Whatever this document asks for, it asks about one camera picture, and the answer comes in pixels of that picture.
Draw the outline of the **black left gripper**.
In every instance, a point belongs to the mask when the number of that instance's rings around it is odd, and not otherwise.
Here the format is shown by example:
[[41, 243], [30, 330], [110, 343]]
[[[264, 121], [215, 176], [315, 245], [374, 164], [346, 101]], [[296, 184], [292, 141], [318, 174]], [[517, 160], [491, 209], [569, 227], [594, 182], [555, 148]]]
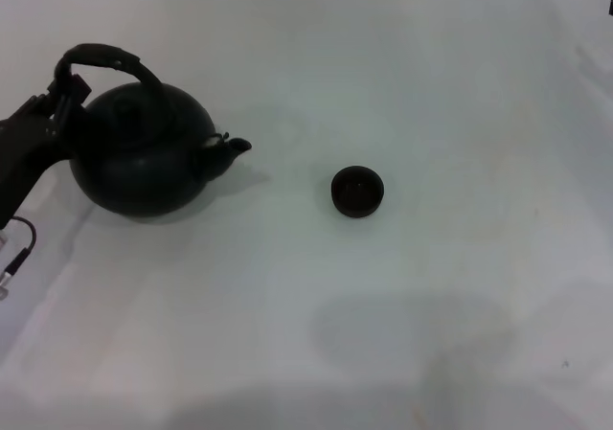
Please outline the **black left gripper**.
[[[78, 74], [68, 77], [70, 108], [83, 105], [92, 89]], [[71, 157], [63, 141], [67, 79], [55, 78], [47, 95], [30, 97], [1, 122], [1, 226], [5, 227], [54, 164]]]

